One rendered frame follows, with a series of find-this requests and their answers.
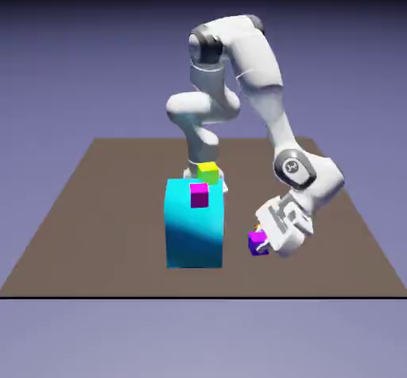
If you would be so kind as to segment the small magenta cube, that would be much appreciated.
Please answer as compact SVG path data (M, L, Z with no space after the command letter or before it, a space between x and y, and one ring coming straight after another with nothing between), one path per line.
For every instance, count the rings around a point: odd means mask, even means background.
M205 182L190 183L191 208L207 208L209 206L209 185Z

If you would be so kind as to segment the large cyan box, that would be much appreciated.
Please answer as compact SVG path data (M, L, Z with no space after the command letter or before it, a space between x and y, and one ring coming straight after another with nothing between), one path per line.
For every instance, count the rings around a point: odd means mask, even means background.
M197 179L167 180L164 199L165 246L168 268L223 266L223 181L209 185L209 206L191 208L190 183Z

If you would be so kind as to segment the small yellow-green cube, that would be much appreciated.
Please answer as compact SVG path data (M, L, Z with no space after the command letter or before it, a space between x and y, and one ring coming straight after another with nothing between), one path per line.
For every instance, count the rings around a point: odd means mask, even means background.
M219 180L219 167L215 162L201 162L197 165L197 178L204 183L214 185Z

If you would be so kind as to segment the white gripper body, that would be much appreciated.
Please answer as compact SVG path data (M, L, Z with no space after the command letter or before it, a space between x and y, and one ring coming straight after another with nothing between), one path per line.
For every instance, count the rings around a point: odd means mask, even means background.
M304 242L304 231L300 229L303 214L296 202L280 197L268 200L256 211L260 229L280 257L291 255Z

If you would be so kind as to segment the small purple cube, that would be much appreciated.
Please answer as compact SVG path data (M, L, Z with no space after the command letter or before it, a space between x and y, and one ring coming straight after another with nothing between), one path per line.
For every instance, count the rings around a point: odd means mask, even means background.
M257 253L256 248L259 244L267 240L267 235L263 231L248 233L248 248L252 256L268 255L269 253Z

